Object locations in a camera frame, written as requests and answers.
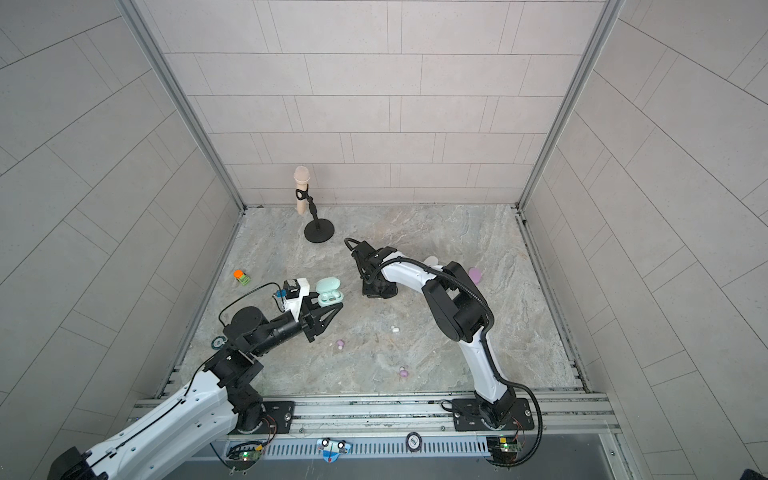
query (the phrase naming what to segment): tile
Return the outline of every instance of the tile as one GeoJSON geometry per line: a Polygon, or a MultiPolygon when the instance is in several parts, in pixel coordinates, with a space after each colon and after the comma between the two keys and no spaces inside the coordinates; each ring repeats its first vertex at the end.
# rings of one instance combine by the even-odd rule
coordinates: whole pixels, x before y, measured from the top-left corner
{"type": "Polygon", "coordinates": [[[141,371],[131,387],[135,392],[148,395],[157,394],[164,386],[167,376],[173,368],[173,361],[178,354],[179,345],[189,329],[194,314],[204,298],[205,292],[195,282],[188,280],[181,290],[179,300],[164,319],[163,328],[157,335],[141,371]]]}
{"type": "Polygon", "coordinates": [[[592,335],[589,333],[587,324],[581,315],[568,281],[565,279],[560,262],[555,261],[547,269],[547,273],[551,279],[551,285],[558,299],[558,304],[561,307],[561,313],[564,317],[566,328],[570,333],[570,339],[575,344],[576,353],[581,359],[581,364],[589,365],[600,358],[600,353],[594,344],[592,335]]]}
{"type": "Polygon", "coordinates": [[[280,37],[277,36],[275,22],[272,20],[270,3],[267,0],[256,0],[253,6],[256,7],[256,13],[259,15],[259,25],[264,34],[266,49],[270,53],[282,53],[283,48],[280,46],[280,37]]]}
{"type": "Polygon", "coordinates": [[[388,131],[389,99],[363,96],[296,97],[304,131],[388,131]]]}
{"type": "Polygon", "coordinates": [[[483,97],[403,97],[402,131],[477,132],[483,97]]]}
{"type": "Polygon", "coordinates": [[[692,61],[674,62],[643,112],[737,197],[768,177],[768,105],[692,61]]]}
{"type": "Polygon", "coordinates": [[[109,415],[89,412],[88,410],[72,409],[69,417],[67,417],[67,420],[61,427],[76,432],[107,435],[112,422],[114,422],[114,417],[109,415]]]}
{"type": "Polygon", "coordinates": [[[402,53],[402,2],[386,4],[388,53],[402,53]]]}
{"type": "Polygon", "coordinates": [[[412,204],[413,188],[336,188],[338,204],[412,204]]]}
{"type": "Polygon", "coordinates": [[[131,83],[150,69],[149,62],[123,18],[116,18],[88,30],[88,37],[123,85],[131,83]]]}
{"type": "Polygon", "coordinates": [[[643,281],[648,289],[654,292],[694,263],[696,263],[696,257],[688,250],[688,247],[683,246],[643,277],[643,281]]]}
{"type": "Polygon", "coordinates": [[[592,168],[589,169],[587,176],[581,182],[581,184],[584,185],[584,188],[586,188],[587,190],[592,188],[594,181],[597,180],[598,175],[600,174],[600,172],[603,171],[603,169],[605,168],[605,165],[607,165],[608,161],[611,158],[614,158],[614,156],[611,155],[611,152],[608,151],[607,148],[604,148],[603,151],[600,153],[600,156],[598,157],[598,159],[592,165],[592,168]]]}
{"type": "Polygon", "coordinates": [[[435,150],[432,152],[432,163],[441,164],[445,157],[445,142],[448,134],[435,134],[435,150]]]}
{"type": "Polygon", "coordinates": [[[125,424],[128,421],[128,416],[133,411],[136,402],[146,398],[147,395],[141,392],[135,392],[134,390],[128,392],[125,401],[123,401],[123,405],[120,407],[120,412],[114,417],[114,422],[112,423],[112,427],[109,428],[107,437],[117,435],[125,427],[125,424]]]}
{"type": "Polygon", "coordinates": [[[101,443],[104,440],[104,435],[98,435],[93,433],[73,432],[71,430],[59,430],[56,437],[53,439],[53,443],[48,447],[48,451],[43,455],[40,464],[35,469],[35,473],[32,475],[31,480],[45,480],[48,477],[48,470],[51,467],[51,463],[66,452],[71,447],[77,447],[80,452],[87,451],[93,445],[101,443]]]}
{"type": "Polygon", "coordinates": [[[448,134],[445,164],[511,164],[520,148],[521,134],[448,134]]]}
{"type": "Polygon", "coordinates": [[[344,163],[338,134],[262,134],[262,138],[274,164],[344,163]]]}
{"type": "Polygon", "coordinates": [[[157,202],[153,201],[149,207],[147,207],[147,212],[173,237],[179,233],[179,226],[170,219],[168,214],[165,213],[165,210],[163,210],[157,202]]]}
{"type": "Polygon", "coordinates": [[[594,69],[616,90],[634,100],[666,46],[624,22],[616,22],[594,69]]]}
{"type": "Polygon", "coordinates": [[[74,208],[64,218],[67,224],[80,232],[80,234],[101,248],[105,253],[112,254],[118,248],[118,242],[103,231],[96,223],[93,223],[81,211],[74,208]]]}
{"type": "Polygon", "coordinates": [[[184,225],[214,176],[208,160],[195,150],[160,190],[155,202],[176,225],[184,225]]]}
{"type": "Polygon", "coordinates": [[[616,319],[614,311],[609,306],[603,308],[597,315],[593,316],[587,321],[587,328],[589,333],[594,335],[599,329],[603,328],[607,324],[613,322],[616,319]]]}
{"type": "Polygon", "coordinates": [[[416,188],[417,204],[484,204],[487,188],[416,188]]]}
{"type": "MultiPolygon", "coordinates": [[[[293,188],[296,189],[296,181],[293,172],[299,165],[233,165],[237,178],[243,188],[293,188]]],[[[315,172],[313,165],[307,165],[310,169],[310,182],[314,184],[315,172]]]]}
{"type": "Polygon", "coordinates": [[[520,95],[565,95],[580,55],[531,55],[520,95]]]}
{"type": "Polygon", "coordinates": [[[214,95],[311,94],[303,55],[198,53],[214,95]]]}
{"type": "Polygon", "coordinates": [[[288,121],[290,121],[291,129],[294,132],[303,132],[304,125],[301,121],[299,106],[296,104],[296,97],[293,95],[284,95],[283,102],[286,105],[286,111],[288,112],[288,121]]]}
{"type": "Polygon", "coordinates": [[[599,232],[594,236],[592,240],[589,240],[589,243],[587,243],[587,246],[584,247],[584,256],[587,258],[587,260],[591,259],[593,255],[596,254],[596,252],[600,249],[600,247],[603,246],[605,242],[608,241],[609,238],[614,233],[611,231],[611,227],[608,226],[606,223],[603,225],[603,227],[600,229],[599,232]]]}
{"type": "Polygon", "coordinates": [[[181,291],[213,228],[200,209],[192,210],[157,267],[157,275],[181,291]]]}
{"type": "Polygon", "coordinates": [[[402,51],[496,54],[509,9],[503,2],[404,2],[402,51]]]}
{"type": "MultiPolygon", "coordinates": [[[[265,205],[296,205],[296,188],[263,188],[259,190],[265,205]]],[[[332,188],[313,188],[315,204],[334,204],[336,197],[332,188]]]]}
{"type": "Polygon", "coordinates": [[[74,308],[120,330],[172,240],[150,214],[142,215],[74,308]]]}
{"type": "Polygon", "coordinates": [[[352,134],[352,146],[357,164],[431,163],[435,134],[352,134]]]}
{"type": "Polygon", "coordinates": [[[196,99],[213,133],[293,131],[281,97],[218,95],[196,99]]]}
{"type": "Polygon", "coordinates": [[[469,175],[467,175],[467,187],[474,187],[475,184],[478,182],[478,175],[480,174],[480,165],[479,164],[471,164],[469,165],[469,175]]]}
{"type": "Polygon", "coordinates": [[[92,187],[163,121],[136,80],[53,137],[47,145],[92,187]]]}
{"type": "Polygon", "coordinates": [[[672,380],[678,376],[683,376],[687,373],[695,372],[696,366],[690,360],[688,354],[683,350],[682,352],[675,353],[666,359],[659,360],[643,369],[645,378],[648,379],[648,383],[651,386],[658,385],[659,383],[672,380]]]}
{"type": "Polygon", "coordinates": [[[163,115],[168,116],[174,113],[176,105],[174,105],[173,101],[168,96],[165,87],[160,83],[160,79],[155,74],[155,71],[148,71],[141,75],[140,79],[141,83],[144,84],[144,87],[149,92],[149,95],[152,96],[154,103],[157,104],[157,107],[163,112],[163,115]]]}
{"type": "Polygon", "coordinates": [[[77,333],[79,336],[84,336],[107,348],[109,348],[114,338],[118,335],[113,329],[107,328],[74,310],[61,323],[61,328],[77,333]]]}
{"type": "Polygon", "coordinates": [[[121,242],[171,175],[144,140],[86,195],[78,210],[121,242]]]}
{"type": "Polygon", "coordinates": [[[650,97],[654,94],[656,89],[659,88],[659,84],[664,80],[664,77],[667,76],[667,72],[672,68],[672,65],[674,65],[674,62],[679,56],[680,54],[671,48],[667,48],[664,51],[664,54],[661,55],[661,60],[656,64],[656,67],[650,73],[650,77],[648,77],[643,84],[643,87],[640,89],[640,93],[638,93],[637,97],[632,101],[637,108],[640,108],[641,110],[645,108],[650,97]]]}
{"type": "Polygon", "coordinates": [[[231,200],[229,190],[221,183],[220,178],[214,178],[214,181],[210,183],[208,189],[203,194],[203,201],[210,208],[210,211],[216,215],[218,219],[231,200]]]}
{"type": "Polygon", "coordinates": [[[768,343],[768,263],[723,287],[723,292],[764,343],[768,343]]]}
{"type": "Polygon", "coordinates": [[[584,179],[603,151],[600,139],[581,120],[576,112],[568,119],[563,133],[558,140],[558,148],[563,157],[573,168],[579,180],[584,179]]]}
{"type": "Polygon", "coordinates": [[[760,471],[768,471],[768,442],[747,443],[745,446],[760,471]]]}
{"type": "Polygon", "coordinates": [[[749,452],[697,372],[662,383],[654,393],[698,478],[736,478],[754,468],[749,452]],[[716,430],[717,436],[707,432],[716,430]],[[713,457],[712,449],[722,455],[713,457]]]}
{"type": "Polygon", "coordinates": [[[739,437],[762,440],[768,412],[754,406],[764,401],[768,385],[765,345],[698,263],[654,297],[739,437]]]}
{"type": "Polygon", "coordinates": [[[640,276],[648,275],[683,246],[616,160],[608,161],[589,194],[640,276]]]}
{"type": "Polygon", "coordinates": [[[315,95],[418,95],[422,58],[420,55],[306,55],[306,68],[315,95]]]}
{"type": "Polygon", "coordinates": [[[719,285],[768,260],[768,228],[661,130],[627,172],[719,285]]]}
{"type": "Polygon", "coordinates": [[[531,173],[531,165],[480,165],[476,187],[523,188],[531,173]]]}
{"type": "Polygon", "coordinates": [[[401,164],[400,187],[464,187],[467,164],[401,164]]]}
{"type": "Polygon", "coordinates": [[[768,69],[763,68],[745,88],[762,101],[768,101],[768,69]]]}
{"type": "Polygon", "coordinates": [[[192,281],[201,286],[208,286],[213,278],[212,276],[216,274],[214,270],[218,266],[219,256],[229,243],[232,229],[235,223],[237,223],[238,217],[238,214],[229,215],[228,212],[221,214],[216,225],[214,225],[214,230],[210,233],[205,246],[201,250],[197,262],[192,267],[190,272],[192,281]]]}
{"type": "Polygon", "coordinates": [[[165,166],[168,167],[168,170],[175,172],[179,169],[179,163],[176,162],[173,154],[170,152],[170,150],[168,150],[168,147],[165,146],[165,143],[163,143],[163,141],[160,139],[160,136],[157,135],[157,132],[153,131],[147,135],[147,140],[150,144],[152,144],[152,148],[154,148],[157,154],[160,155],[160,158],[163,159],[163,162],[165,162],[165,166]]]}
{"type": "Polygon", "coordinates": [[[169,52],[266,52],[251,2],[152,0],[148,5],[169,52]]]}
{"type": "Polygon", "coordinates": [[[147,287],[85,387],[79,409],[112,416],[120,412],[172,307],[173,303],[147,287]]]}
{"type": "Polygon", "coordinates": [[[182,165],[197,147],[178,112],[166,118],[155,131],[179,165],[182,165]]]}
{"type": "Polygon", "coordinates": [[[568,279],[576,303],[581,309],[581,314],[584,315],[585,320],[589,321],[605,309],[608,302],[568,225],[565,225],[557,237],[552,240],[552,246],[558,255],[565,278],[568,279]]]}
{"type": "Polygon", "coordinates": [[[388,187],[388,164],[316,164],[317,187],[388,187]]]}
{"type": "Polygon", "coordinates": [[[641,451],[679,449],[680,444],[637,360],[631,355],[632,349],[619,324],[612,322],[595,333],[594,342],[641,451]]]}
{"type": "Polygon", "coordinates": [[[13,63],[24,58],[24,54],[0,30],[0,58],[6,63],[13,63]]]}
{"type": "Polygon", "coordinates": [[[561,216],[561,211],[558,202],[554,199],[551,190],[545,182],[538,182],[531,195],[531,202],[536,205],[536,210],[541,217],[544,230],[552,230],[552,227],[554,227],[561,216]]]}
{"type": "Polygon", "coordinates": [[[386,53],[384,2],[271,2],[283,53],[386,53]]]}
{"type": "Polygon", "coordinates": [[[111,94],[72,40],[3,68],[0,91],[13,92],[0,97],[0,111],[8,112],[0,118],[0,147],[15,158],[26,157],[111,94]]]}
{"type": "Polygon", "coordinates": [[[0,317],[24,321],[3,326],[1,391],[11,392],[107,258],[85,237],[60,223],[5,279],[0,286],[0,317]]]}
{"type": "Polygon", "coordinates": [[[185,94],[212,94],[194,53],[166,53],[164,57],[185,94]]]}
{"type": "Polygon", "coordinates": [[[400,128],[400,119],[402,118],[400,113],[401,102],[401,97],[389,97],[389,131],[391,132],[402,131],[400,128]]]}
{"type": "Polygon", "coordinates": [[[561,102],[560,97],[501,97],[491,131],[545,134],[561,102]]]}
{"type": "Polygon", "coordinates": [[[41,445],[51,444],[106,352],[88,339],[56,330],[0,406],[4,439],[13,439],[0,449],[4,475],[29,478],[40,461],[41,445]],[[41,386],[55,392],[55,402],[40,394],[41,386]]]}
{"type": "Polygon", "coordinates": [[[487,204],[516,204],[523,194],[522,188],[489,188],[487,204]]]}
{"type": "Polygon", "coordinates": [[[24,55],[120,16],[114,4],[97,0],[13,0],[3,7],[0,29],[24,55]]]}
{"type": "Polygon", "coordinates": [[[602,8],[599,3],[526,3],[512,53],[581,55],[602,8]]]}
{"type": "Polygon", "coordinates": [[[88,185],[45,146],[0,177],[4,240],[0,279],[33,251],[88,190],[88,185]]]}
{"type": "Polygon", "coordinates": [[[682,450],[646,453],[645,461],[654,475],[692,475],[694,473],[682,450]]]}
{"type": "Polygon", "coordinates": [[[632,345],[640,367],[649,366],[683,349],[675,330],[672,330],[637,275],[616,237],[608,239],[589,260],[589,265],[632,345]]]}
{"type": "Polygon", "coordinates": [[[728,81],[738,88],[745,88],[765,68],[766,63],[768,63],[768,35],[763,34],[760,41],[752,47],[750,53],[746,54],[739,66],[730,74],[728,81]]]}
{"type": "Polygon", "coordinates": [[[517,95],[529,60],[527,55],[424,55],[421,94],[517,95]]]}
{"type": "Polygon", "coordinates": [[[605,220],[567,163],[552,184],[552,195],[571,225],[579,246],[585,248],[605,225],[605,220]]]}
{"type": "Polygon", "coordinates": [[[639,29],[727,78],[766,32],[760,0],[654,2],[639,29]]]}
{"type": "Polygon", "coordinates": [[[598,74],[590,76],[576,112],[622,167],[654,129],[653,122],[598,74]]]}
{"type": "Polygon", "coordinates": [[[169,299],[171,302],[176,302],[176,299],[179,297],[179,291],[160,278],[156,273],[152,276],[152,280],[149,281],[149,286],[154,288],[160,295],[169,299]]]}
{"type": "Polygon", "coordinates": [[[209,134],[224,164],[262,164],[251,134],[209,134]]]}
{"type": "Polygon", "coordinates": [[[123,88],[123,84],[120,83],[117,75],[114,74],[107,61],[101,56],[101,53],[96,48],[96,45],[94,45],[94,42],[88,37],[86,31],[80,35],[72,37],[72,40],[80,48],[80,51],[83,52],[83,55],[85,55],[91,63],[91,66],[98,72],[98,76],[101,77],[101,80],[107,84],[113,93],[123,88]]]}

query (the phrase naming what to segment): wire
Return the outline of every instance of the wire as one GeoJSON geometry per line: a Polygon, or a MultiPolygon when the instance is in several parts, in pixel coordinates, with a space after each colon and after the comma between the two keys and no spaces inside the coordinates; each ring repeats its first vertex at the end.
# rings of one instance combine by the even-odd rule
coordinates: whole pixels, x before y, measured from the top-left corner
{"type": "MultiPolygon", "coordinates": [[[[348,241],[349,242],[355,242],[357,244],[359,244],[360,242],[358,240],[354,240],[353,238],[346,238],[346,239],[344,239],[344,244],[346,245],[346,247],[348,249],[350,249],[352,251],[352,254],[355,257],[355,260],[357,261],[359,259],[359,255],[355,255],[356,251],[353,250],[352,247],[349,246],[349,242],[348,241]]],[[[357,262],[357,263],[358,263],[358,270],[361,270],[359,262],[357,262]]],[[[362,281],[365,282],[365,283],[368,283],[368,284],[373,283],[376,280],[376,275],[378,275],[385,266],[392,265],[393,263],[411,263],[413,265],[416,265],[419,268],[421,268],[422,270],[424,270],[425,272],[431,273],[432,275],[437,276],[438,278],[444,280],[445,282],[448,282],[448,283],[456,286],[456,288],[461,290],[463,293],[466,293],[474,301],[476,301],[476,302],[478,302],[480,304],[480,306],[482,307],[483,312],[485,314],[484,317],[485,317],[485,321],[487,323],[487,325],[480,332],[480,343],[483,346],[483,351],[485,352],[485,357],[488,359],[488,364],[491,367],[491,371],[493,372],[494,378],[496,378],[499,382],[503,383],[504,385],[512,387],[513,389],[520,389],[520,390],[525,391],[531,397],[531,401],[533,402],[534,407],[536,408],[536,419],[537,419],[537,423],[538,423],[538,425],[537,425],[538,428],[537,428],[537,432],[536,432],[536,440],[534,441],[534,444],[531,447],[531,450],[528,453],[526,453],[525,456],[523,458],[521,458],[520,460],[516,460],[516,461],[514,461],[512,463],[509,463],[509,464],[503,464],[502,466],[513,467],[513,466],[520,465],[520,464],[525,463],[528,460],[530,460],[531,457],[533,456],[533,454],[536,453],[536,450],[538,450],[538,446],[541,444],[541,437],[542,437],[542,435],[544,433],[544,423],[543,423],[543,419],[541,417],[541,408],[539,408],[538,400],[536,399],[536,396],[531,391],[531,389],[529,389],[526,385],[523,385],[522,383],[511,382],[511,381],[505,379],[501,375],[501,373],[498,371],[498,368],[496,367],[496,364],[493,361],[493,356],[491,355],[491,349],[488,346],[488,340],[487,340],[486,336],[488,335],[488,331],[493,327],[493,324],[494,324],[495,320],[494,320],[493,312],[491,311],[491,307],[488,306],[488,301],[485,300],[485,298],[483,297],[483,295],[480,292],[476,292],[474,289],[470,288],[466,283],[462,282],[458,278],[456,278],[456,277],[454,277],[452,275],[448,275],[447,273],[445,273],[445,272],[443,272],[441,270],[436,270],[434,268],[431,268],[430,266],[425,265],[424,263],[421,263],[418,260],[414,260],[413,258],[408,258],[408,257],[396,257],[396,258],[393,258],[391,260],[387,260],[385,262],[382,262],[381,264],[379,264],[378,267],[376,267],[374,269],[374,271],[372,271],[370,273],[370,275],[368,276],[367,279],[363,278],[362,281]]]]}
{"type": "Polygon", "coordinates": [[[225,311],[226,311],[228,308],[230,308],[230,307],[231,307],[232,305],[234,305],[235,303],[237,303],[237,302],[241,301],[242,299],[244,299],[245,297],[249,296],[251,293],[253,293],[253,292],[257,292],[257,291],[259,291],[259,290],[263,289],[265,286],[268,286],[268,285],[274,285],[274,286],[276,286],[276,287],[277,287],[277,289],[278,289],[278,290],[280,290],[280,285],[278,285],[277,283],[274,283],[274,282],[267,282],[267,283],[263,284],[262,286],[257,286],[256,288],[254,288],[254,289],[253,289],[253,290],[251,290],[250,292],[248,292],[248,293],[246,293],[245,295],[243,295],[243,296],[239,297],[239,298],[238,298],[237,300],[235,300],[234,302],[232,302],[232,303],[230,303],[229,305],[225,306],[225,307],[224,307],[224,308],[223,308],[223,309],[222,309],[222,310],[219,312],[219,323],[221,323],[221,326],[227,326],[227,324],[226,324],[226,323],[224,323],[224,321],[221,319],[221,314],[222,314],[222,313],[224,313],[224,312],[225,312],[225,311]]]}

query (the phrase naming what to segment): mounting plate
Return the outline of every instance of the mounting plate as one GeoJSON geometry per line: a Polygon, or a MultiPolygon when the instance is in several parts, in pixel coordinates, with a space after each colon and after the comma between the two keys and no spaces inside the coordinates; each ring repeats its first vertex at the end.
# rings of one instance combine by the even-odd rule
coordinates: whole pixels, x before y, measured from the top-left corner
{"type": "MultiPolygon", "coordinates": [[[[477,416],[466,417],[460,415],[456,417],[453,415],[453,426],[457,432],[493,432],[494,430],[485,426],[485,423],[480,419],[480,409],[478,407],[478,401],[476,399],[453,399],[451,400],[452,410],[460,412],[477,412],[477,416]]],[[[512,404],[512,408],[509,411],[509,415],[514,417],[523,430],[533,430],[535,425],[533,423],[534,412],[531,410],[528,404],[528,399],[518,397],[512,404]]],[[[514,420],[510,420],[503,428],[504,430],[517,429],[514,420]]]]}

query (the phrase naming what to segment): black bracket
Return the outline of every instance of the black bracket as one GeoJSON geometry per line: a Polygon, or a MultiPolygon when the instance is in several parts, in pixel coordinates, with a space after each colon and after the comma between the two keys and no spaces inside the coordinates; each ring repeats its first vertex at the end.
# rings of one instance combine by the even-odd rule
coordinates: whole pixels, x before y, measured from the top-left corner
{"type": "MultiPolygon", "coordinates": [[[[453,399],[451,400],[451,410],[462,412],[453,415],[453,426],[457,432],[484,432],[493,431],[485,426],[481,420],[480,405],[477,399],[453,399]]],[[[528,404],[528,399],[518,397],[515,399],[507,416],[507,423],[504,430],[517,430],[518,426],[515,420],[520,422],[522,430],[533,430],[533,412],[528,404]]]]}

